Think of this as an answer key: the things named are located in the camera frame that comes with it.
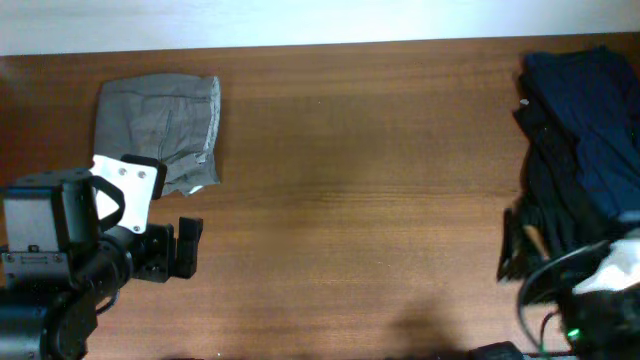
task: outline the gray folded cloth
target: gray folded cloth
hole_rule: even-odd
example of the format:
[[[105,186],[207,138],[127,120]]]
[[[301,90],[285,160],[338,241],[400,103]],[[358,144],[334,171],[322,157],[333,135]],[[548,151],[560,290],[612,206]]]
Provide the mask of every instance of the gray folded cloth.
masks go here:
[[[94,153],[152,157],[167,165],[162,195],[219,184],[213,148],[220,122],[217,77],[147,75],[102,86]]]

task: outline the dark blue clothing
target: dark blue clothing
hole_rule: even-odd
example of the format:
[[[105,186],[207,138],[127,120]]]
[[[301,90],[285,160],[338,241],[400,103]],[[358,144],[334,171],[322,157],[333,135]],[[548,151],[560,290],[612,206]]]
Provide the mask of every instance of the dark blue clothing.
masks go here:
[[[640,86],[605,48],[525,58],[531,91],[574,146],[575,179],[610,218],[640,219]]]

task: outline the white wall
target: white wall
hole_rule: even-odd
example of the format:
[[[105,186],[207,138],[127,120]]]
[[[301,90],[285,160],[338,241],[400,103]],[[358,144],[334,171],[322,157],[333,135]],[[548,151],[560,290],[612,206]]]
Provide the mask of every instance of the white wall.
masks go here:
[[[640,0],[0,0],[0,55],[640,30]]]

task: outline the wooden table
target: wooden table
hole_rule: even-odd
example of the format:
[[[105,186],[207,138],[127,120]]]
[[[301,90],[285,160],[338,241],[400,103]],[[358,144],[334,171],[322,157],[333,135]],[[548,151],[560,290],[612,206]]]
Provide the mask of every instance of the wooden table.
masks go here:
[[[89,165],[106,80],[215,74],[222,184],[165,197],[150,216],[204,218],[198,272],[131,281],[88,359],[382,358],[505,340],[530,350],[517,284],[495,280],[528,146],[511,117],[522,56],[604,43],[638,64],[638,39],[0,58],[0,180]],[[544,309],[531,313],[537,329]]]

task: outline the wire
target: wire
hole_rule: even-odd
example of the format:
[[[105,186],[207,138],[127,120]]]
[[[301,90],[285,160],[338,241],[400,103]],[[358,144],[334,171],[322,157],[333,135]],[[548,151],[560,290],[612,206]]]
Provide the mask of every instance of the wire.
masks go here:
[[[533,344],[533,346],[535,346],[535,348],[540,351],[540,353],[542,354],[542,356],[549,358],[549,354],[544,350],[544,348],[542,347],[542,344],[540,342],[538,342],[538,340],[536,340],[536,338],[533,336],[533,333],[531,332],[531,330],[529,329],[529,326],[527,326],[526,321],[524,321],[524,314],[523,314],[523,307],[524,307],[524,302],[525,302],[525,298],[527,296],[527,293],[529,292],[529,288],[531,287],[531,285],[538,280],[538,278],[540,276],[542,276],[542,274],[544,274],[545,272],[547,272],[549,269],[573,258],[576,257],[578,255],[582,255],[584,253],[589,253],[595,250],[600,249],[600,247],[602,247],[603,245],[608,245],[609,242],[608,241],[601,241],[597,244],[593,244],[593,245],[587,245],[587,246],[583,246],[577,250],[574,250],[568,254],[565,254],[559,258],[553,259],[547,263],[545,263],[542,267],[540,267],[538,270],[534,271],[533,274],[531,274],[523,283],[522,286],[520,287],[520,291],[518,291],[518,298],[516,301],[516,313],[518,315],[518,322],[520,323],[520,327],[522,328],[522,332],[524,332],[524,334],[526,335],[527,339],[529,339],[529,341],[531,342],[531,344]]]
[[[120,290],[116,291],[116,293],[111,297],[111,299],[109,299],[109,302],[107,302],[102,307],[100,307],[98,310],[96,310],[96,313],[98,315],[102,315],[102,314],[106,313],[107,311],[109,311],[109,309],[111,309],[118,302],[118,298],[119,297],[120,297]]]
[[[544,330],[547,328],[547,324],[549,320],[553,319],[554,316],[560,314],[560,311],[552,311],[548,313],[544,319],[542,319],[542,324],[540,324],[540,347],[544,349]]]

